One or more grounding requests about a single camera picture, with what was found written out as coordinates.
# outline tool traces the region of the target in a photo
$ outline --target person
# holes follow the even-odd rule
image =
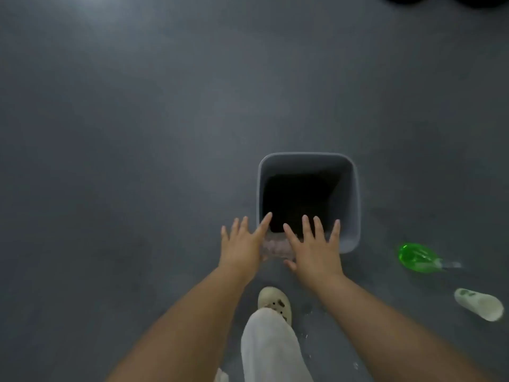
[[[236,218],[229,235],[221,228],[217,268],[150,327],[114,368],[108,382],[227,380],[218,366],[234,310],[260,265],[259,248],[271,217],[268,213],[252,234],[247,217],[240,225]],[[303,242],[287,224],[283,226],[296,255],[296,262],[285,264],[334,317],[374,380],[487,381],[449,344],[343,274],[339,220],[329,241],[320,219],[315,217],[314,223],[315,236],[308,217],[302,217]],[[260,293],[258,310],[242,335],[241,354],[246,382],[312,381],[291,328],[289,300],[275,288]]]

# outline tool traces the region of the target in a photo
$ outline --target person's right hand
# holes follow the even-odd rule
[[[304,242],[300,242],[288,224],[284,224],[284,232],[295,251],[296,263],[285,260],[284,263],[292,270],[299,280],[312,291],[316,292],[320,284],[331,276],[342,276],[340,260],[340,221],[336,220],[329,238],[325,241],[323,226],[318,217],[314,217],[315,237],[309,225],[308,216],[302,216]]]

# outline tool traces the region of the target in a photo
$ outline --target person's left hand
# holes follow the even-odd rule
[[[221,227],[221,258],[219,268],[238,271],[249,283],[260,266],[260,244],[262,243],[267,229],[269,228],[272,213],[264,217],[256,231],[251,234],[247,228],[247,217],[242,219],[239,228],[239,219],[235,218],[230,231],[230,237],[226,227]]]

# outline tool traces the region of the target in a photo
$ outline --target gray floor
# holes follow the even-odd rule
[[[509,305],[509,8],[2,0],[0,28],[4,380],[103,378],[215,267],[220,226],[254,219],[258,163],[280,151],[352,157],[363,235],[346,274],[509,379],[508,319],[452,297],[466,287]],[[394,256],[404,241],[466,270],[411,273]],[[236,313],[232,381],[264,285],[289,295],[315,381],[371,380],[269,261]]]

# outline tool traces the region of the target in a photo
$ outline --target white pants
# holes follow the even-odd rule
[[[240,349],[245,382],[313,382],[294,331],[270,308],[251,315]]]

